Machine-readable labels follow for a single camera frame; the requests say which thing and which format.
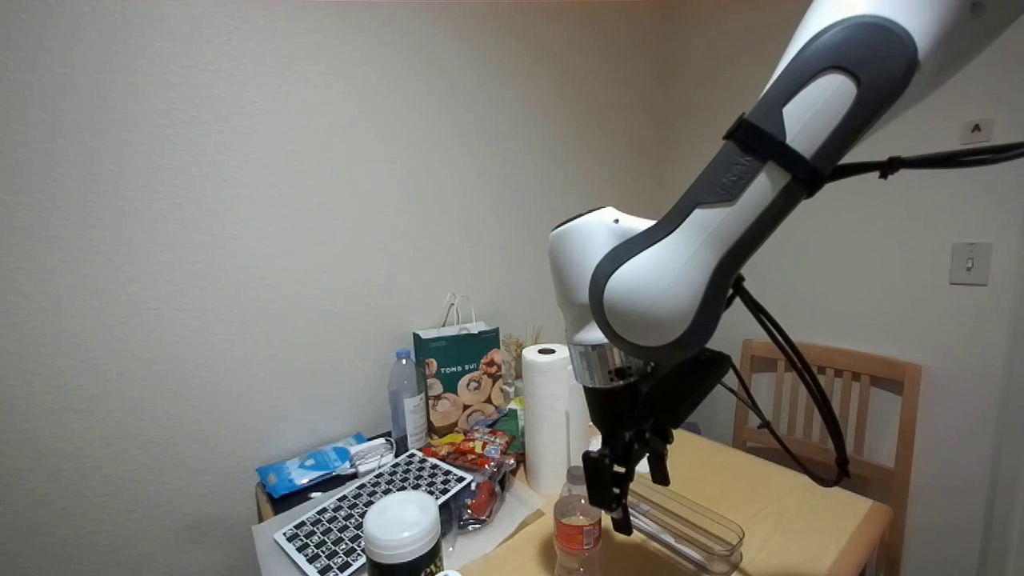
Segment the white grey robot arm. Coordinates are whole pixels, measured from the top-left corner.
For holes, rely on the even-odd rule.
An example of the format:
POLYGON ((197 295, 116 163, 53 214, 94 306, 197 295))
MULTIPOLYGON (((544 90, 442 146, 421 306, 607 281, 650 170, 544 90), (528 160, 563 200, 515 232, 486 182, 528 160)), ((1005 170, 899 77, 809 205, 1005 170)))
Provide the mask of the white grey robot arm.
POLYGON ((589 503, 628 533, 631 478, 667 478, 674 433, 727 373, 708 340, 743 295, 743 264, 824 184, 857 176, 853 151, 933 96, 1024 0, 809 0, 756 104, 656 219, 612 205, 551 231, 551 276, 602 445, 589 503))

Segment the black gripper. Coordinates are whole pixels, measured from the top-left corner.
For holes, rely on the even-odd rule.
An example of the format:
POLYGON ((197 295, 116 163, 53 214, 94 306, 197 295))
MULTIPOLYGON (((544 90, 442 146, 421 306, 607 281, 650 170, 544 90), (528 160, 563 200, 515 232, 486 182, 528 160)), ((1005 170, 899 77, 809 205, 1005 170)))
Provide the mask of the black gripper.
POLYGON ((642 459, 650 459, 650 478, 669 487, 674 427, 650 424, 644 413, 647 387, 589 387, 587 406, 602 441, 583 453, 589 503, 605 508, 617 533, 635 533, 628 488, 642 459))

